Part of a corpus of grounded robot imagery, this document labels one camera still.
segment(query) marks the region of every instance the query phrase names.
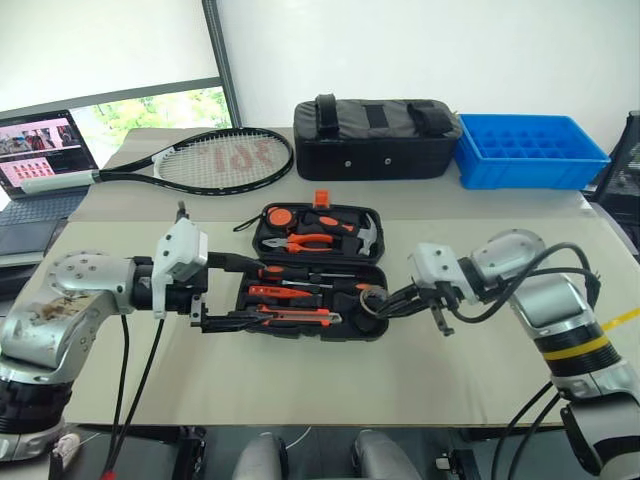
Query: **laptop keyboard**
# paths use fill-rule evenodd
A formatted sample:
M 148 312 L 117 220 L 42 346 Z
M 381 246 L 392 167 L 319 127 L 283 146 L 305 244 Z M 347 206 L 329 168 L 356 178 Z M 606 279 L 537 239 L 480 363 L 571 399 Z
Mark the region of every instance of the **laptop keyboard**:
M 0 213 L 0 226 L 57 220 L 71 215 L 84 195 L 14 200 Z

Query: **window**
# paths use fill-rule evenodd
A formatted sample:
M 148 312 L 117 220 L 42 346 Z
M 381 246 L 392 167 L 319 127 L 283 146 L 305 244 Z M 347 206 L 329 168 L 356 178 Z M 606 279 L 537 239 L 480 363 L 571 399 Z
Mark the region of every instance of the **window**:
M 231 126 L 221 87 L 91 105 L 71 113 L 100 168 L 132 128 Z

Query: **yellow stripe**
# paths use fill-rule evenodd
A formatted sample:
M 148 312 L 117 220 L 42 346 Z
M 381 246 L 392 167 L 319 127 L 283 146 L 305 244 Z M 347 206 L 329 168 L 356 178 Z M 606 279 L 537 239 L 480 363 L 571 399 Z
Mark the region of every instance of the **yellow stripe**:
M 577 357 L 578 355 L 584 355 L 585 353 L 593 352 L 599 348 L 609 344 L 609 339 L 606 335 L 602 335 L 598 338 L 590 340 L 582 345 L 576 347 L 565 348 L 564 350 L 556 350 L 555 352 L 543 353 L 542 356 L 545 360 L 563 360 L 565 358 Z
M 631 320 L 634 317 L 637 317 L 638 315 L 640 315 L 640 308 L 634 308 L 633 310 L 630 310 L 627 313 L 624 313 L 619 317 L 614 318 L 610 322 L 605 323 L 604 325 L 602 325 L 602 329 L 606 332 L 607 330 L 611 330 L 612 328 L 616 328 L 617 326 L 622 325 L 625 322 L 628 322 L 629 320 Z

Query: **gray chair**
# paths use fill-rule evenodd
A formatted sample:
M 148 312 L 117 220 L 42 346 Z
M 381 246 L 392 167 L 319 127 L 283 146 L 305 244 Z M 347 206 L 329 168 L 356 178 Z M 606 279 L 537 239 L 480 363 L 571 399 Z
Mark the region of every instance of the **gray chair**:
M 422 480 L 404 451 L 384 433 L 361 431 L 354 443 L 354 456 L 361 478 Z M 283 480 L 287 471 L 287 455 L 282 440 L 271 433 L 263 433 L 242 451 L 233 480 Z

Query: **bag handle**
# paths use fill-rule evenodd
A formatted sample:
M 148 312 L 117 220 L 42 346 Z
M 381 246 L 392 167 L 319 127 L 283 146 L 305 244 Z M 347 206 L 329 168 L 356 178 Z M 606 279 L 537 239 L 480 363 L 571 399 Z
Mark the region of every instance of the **bag handle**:
M 316 97 L 316 131 L 321 138 L 336 138 L 340 131 L 336 97 L 333 93 Z
M 418 133 L 425 137 L 437 137 L 453 129 L 449 116 L 430 100 L 408 103 L 407 113 Z

